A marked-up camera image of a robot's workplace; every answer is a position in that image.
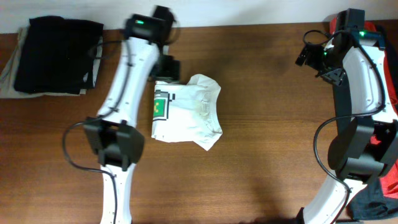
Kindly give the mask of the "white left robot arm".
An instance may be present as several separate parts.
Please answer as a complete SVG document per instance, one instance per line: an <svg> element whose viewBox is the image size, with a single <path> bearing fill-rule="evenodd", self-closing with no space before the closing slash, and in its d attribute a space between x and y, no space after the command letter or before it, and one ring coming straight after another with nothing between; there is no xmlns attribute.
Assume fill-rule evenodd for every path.
<svg viewBox="0 0 398 224"><path fill-rule="evenodd" d="M131 223L132 175L144 137L136 129L147 81L177 83L180 62L167 53L177 19L168 7L156 6L151 16L134 14L126 21L121 53L108 95L96 117L83 129L103 175L102 223Z"/></svg>

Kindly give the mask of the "white t-shirt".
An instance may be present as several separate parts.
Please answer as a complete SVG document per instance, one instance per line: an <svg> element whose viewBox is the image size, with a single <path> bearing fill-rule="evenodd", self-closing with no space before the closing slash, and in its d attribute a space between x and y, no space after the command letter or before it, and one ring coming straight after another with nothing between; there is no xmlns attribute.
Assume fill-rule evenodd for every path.
<svg viewBox="0 0 398 224"><path fill-rule="evenodd" d="M157 81L151 137L163 142L194 142L209 151L223 134L217 116L221 87L202 74L185 85Z"/></svg>

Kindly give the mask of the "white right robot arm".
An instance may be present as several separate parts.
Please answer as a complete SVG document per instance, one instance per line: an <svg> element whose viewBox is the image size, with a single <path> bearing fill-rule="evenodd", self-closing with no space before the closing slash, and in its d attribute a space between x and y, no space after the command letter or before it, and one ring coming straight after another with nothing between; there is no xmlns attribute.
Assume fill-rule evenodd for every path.
<svg viewBox="0 0 398 224"><path fill-rule="evenodd" d="M349 202L384 177L397 160L397 113L384 74L386 42L365 26L365 12L338 13L326 40L305 42L296 59L333 85L338 134L330 143L326 180L298 212L297 223L336 223Z"/></svg>

